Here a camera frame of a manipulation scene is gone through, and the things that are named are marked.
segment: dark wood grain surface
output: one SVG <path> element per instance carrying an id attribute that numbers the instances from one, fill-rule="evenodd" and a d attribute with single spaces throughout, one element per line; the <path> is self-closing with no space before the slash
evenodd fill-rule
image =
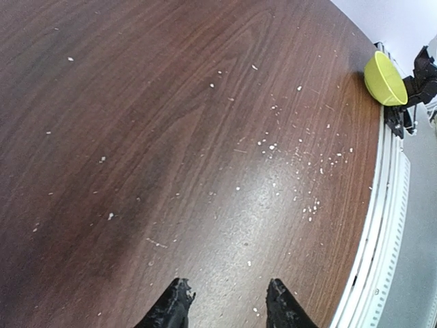
<path id="1" fill-rule="evenodd" d="M 175 276 L 192 327 L 265 327 L 272 277 L 329 325 L 379 122 L 330 1 L 0 12 L 0 327 L 133 326 Z"/>

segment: yellow bowl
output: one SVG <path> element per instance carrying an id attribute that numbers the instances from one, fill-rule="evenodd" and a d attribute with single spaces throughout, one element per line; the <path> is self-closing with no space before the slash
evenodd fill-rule
<path id="1" fill-rule="evenodd" d="M 401 76 L 381 51 L 376 51 L 364 67 L 364 81 L 372 97 L 385 106 L 399 106 L 408 102 Z"/>

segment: gray floor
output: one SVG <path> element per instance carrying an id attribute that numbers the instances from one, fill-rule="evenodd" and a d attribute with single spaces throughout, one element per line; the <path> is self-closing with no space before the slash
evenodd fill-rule
<path id="1" fill-rule="evenodd" d="M 379 328 L 427 327 L 437 294 L 437 137 L 425 110 L 418 133 L 406 137 L 411 162 L 410 197 L 404 238 Z"/>

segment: black claw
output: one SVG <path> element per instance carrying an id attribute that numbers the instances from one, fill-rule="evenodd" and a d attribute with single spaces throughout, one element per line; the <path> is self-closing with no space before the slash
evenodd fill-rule
<path id="1" fill-rule="evenodd" d="M 187 328 L 188 310 L 196 294 L 187 279 L 176 278 L 134 328 Z"/>
<path id="2" fill-rule="evenodd" d="M 267 328 L 317 328 L 279 279 L 267 289 Z"/>

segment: wood grain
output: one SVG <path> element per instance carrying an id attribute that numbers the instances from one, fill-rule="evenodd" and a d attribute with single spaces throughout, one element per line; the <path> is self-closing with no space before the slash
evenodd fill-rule
<path id="1" fill-rule="evenodd" d="M 329 325 L 379 122 L 330 1 L 0 12 L 0 326 L 131 327 L 175 276 L 193 327 L 265 327 L 272 277 Z"/>

